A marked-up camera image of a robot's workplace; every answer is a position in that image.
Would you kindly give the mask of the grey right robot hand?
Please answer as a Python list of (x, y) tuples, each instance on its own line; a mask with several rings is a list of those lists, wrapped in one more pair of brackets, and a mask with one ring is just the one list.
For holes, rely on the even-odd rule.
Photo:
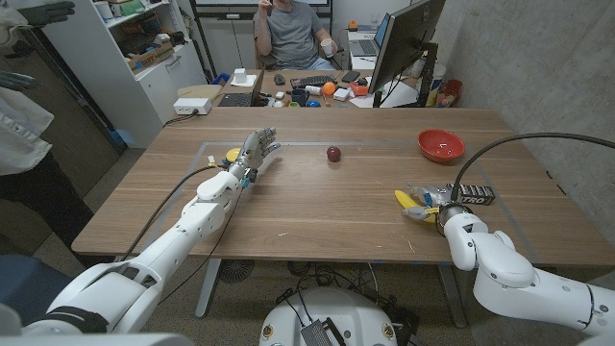
[(395, 196), (403, 207), (402, 215), (415, 220), (434, 223), (437, 209), (451, 201), (450, 187), (408, 185), (408, 192), (395, 191)]

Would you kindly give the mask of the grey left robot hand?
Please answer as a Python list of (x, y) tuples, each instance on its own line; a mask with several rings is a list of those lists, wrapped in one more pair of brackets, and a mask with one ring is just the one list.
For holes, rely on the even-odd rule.
[(244, 179), (250, 170), (258, 169), (264, 159), (280, 147), (275, 143), (277, 129), (266, 127), (249, 134), (242, 144), (238, 157), (229, 167), (238, 180)]

